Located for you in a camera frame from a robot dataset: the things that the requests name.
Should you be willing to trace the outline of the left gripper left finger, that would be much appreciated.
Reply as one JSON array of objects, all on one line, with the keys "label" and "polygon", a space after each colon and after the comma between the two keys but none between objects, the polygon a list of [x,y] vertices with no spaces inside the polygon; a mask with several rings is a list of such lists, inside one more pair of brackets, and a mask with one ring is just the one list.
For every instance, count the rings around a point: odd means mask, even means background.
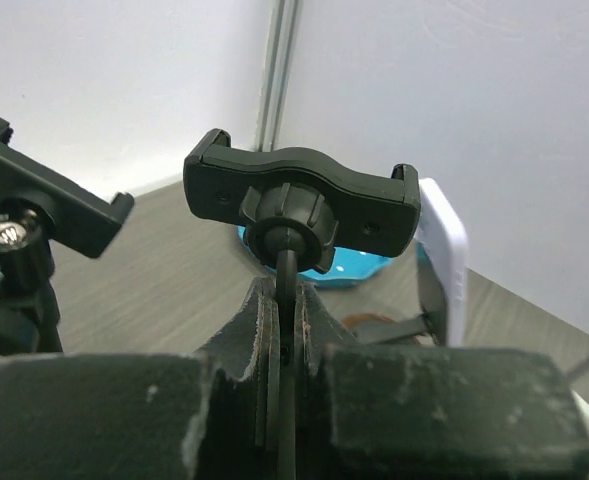
[{"label": "left gripper left finger", "polygon": [[0,479],[271,479],[271,280],[191,354],[30,355],[0,363]]}]

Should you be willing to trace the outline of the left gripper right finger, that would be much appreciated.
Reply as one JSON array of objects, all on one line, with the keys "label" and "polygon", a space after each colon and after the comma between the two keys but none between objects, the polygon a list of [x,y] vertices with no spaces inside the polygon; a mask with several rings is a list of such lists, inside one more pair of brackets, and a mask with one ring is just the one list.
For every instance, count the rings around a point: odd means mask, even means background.
[{"label": "left gripper right finger", "polygon": [[299,478],[589,478],[589,432],[549,357],[365,345],[312,286],[296,304]]}]

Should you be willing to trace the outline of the black phone stand tall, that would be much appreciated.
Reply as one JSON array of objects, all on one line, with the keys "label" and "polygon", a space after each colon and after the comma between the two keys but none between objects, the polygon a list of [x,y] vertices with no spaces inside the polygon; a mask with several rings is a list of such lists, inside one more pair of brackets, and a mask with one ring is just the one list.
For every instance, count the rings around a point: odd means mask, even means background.
[{"label": "black phone stand tall", "polygon": [[196,444],[196,475],[304,478],[324,352],[356,338],[299,275],[329,272],[339,247],[403,253],[421,210],[417,171],[399,164],[379,177],[309,148],[239,150],[213,129],[186,157],[183,187],[193,215],[243,227],[246,246],[274,271],[252,282],[239,311],[201,347],[220,383]]}]

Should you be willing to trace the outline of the black phone stand short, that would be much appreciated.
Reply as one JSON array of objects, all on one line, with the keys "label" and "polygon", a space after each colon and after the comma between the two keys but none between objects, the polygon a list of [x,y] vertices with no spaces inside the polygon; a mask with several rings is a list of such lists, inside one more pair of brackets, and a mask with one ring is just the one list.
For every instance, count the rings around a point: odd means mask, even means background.
[{"label": "black phone stand short", "polygon": [[60,353],[52,243],[99,258],[128,219],[129,193],[105,201],[10,146],[0,118],[0,356]]}]

